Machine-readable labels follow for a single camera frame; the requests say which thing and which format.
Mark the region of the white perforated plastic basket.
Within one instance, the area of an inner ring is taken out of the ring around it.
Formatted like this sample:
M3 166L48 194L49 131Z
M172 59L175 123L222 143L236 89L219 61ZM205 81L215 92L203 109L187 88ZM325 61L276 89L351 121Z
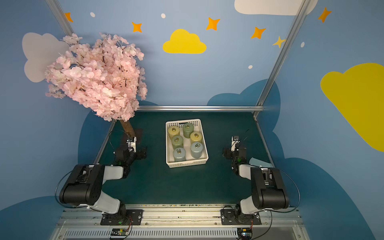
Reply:
M187 139L183 135L183 125L185 123L192 123L194 125L194 132L200 132L203 135L203 141L202 145L204 146L203 154L200 159L194 159L191 156L191 140L190 138ZM180 128L180 136L184 138L184 149L186 150L186 160L183 162L175 162L173 157L173 146L171 143L171 139L168 135L168 127L170 126L178 126ZM209 159L208 150L206 146L204 131L202 127L202 122L200 119L192 119L192 120L180 120L180 121L170 121L166 122L166 164L169 168L180 168L180 167L189 167L189 166L195 166L195 165L204 165L207 163Z

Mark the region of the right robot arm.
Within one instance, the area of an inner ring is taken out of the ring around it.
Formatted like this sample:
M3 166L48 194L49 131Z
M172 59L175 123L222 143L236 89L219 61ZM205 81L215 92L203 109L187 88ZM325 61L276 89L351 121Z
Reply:
M264 210L287 209L290 205L281 171L263 168L247 162L247 149L239 143L223 148L223 156L231 160L233 172L251 183L251 195L240 201L239 209L244 215L255 215Z

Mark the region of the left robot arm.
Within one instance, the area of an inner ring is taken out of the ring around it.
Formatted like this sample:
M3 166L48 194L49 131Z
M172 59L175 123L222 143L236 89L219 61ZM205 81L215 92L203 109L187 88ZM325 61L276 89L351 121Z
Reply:
M55 199L65 207L87 207L103 214L125 217L125 204L104 193L102 187L107 181L127 178L133 162L147 157L147 149L121 146L115 150L113 165L76 165L66 174L68 178L60 193L55 194Z

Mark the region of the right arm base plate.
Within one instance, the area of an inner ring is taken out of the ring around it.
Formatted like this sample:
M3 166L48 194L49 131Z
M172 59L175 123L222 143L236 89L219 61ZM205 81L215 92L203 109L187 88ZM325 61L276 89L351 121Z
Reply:
M222 225L261 225L260 215L246 215L233 209L221 209Z

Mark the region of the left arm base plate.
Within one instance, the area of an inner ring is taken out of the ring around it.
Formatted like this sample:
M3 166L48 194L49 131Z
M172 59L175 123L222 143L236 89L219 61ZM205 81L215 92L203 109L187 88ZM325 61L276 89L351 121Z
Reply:
M103 214L101 226L139 226L143 219L144 210L127 209L124 213L114 215Z

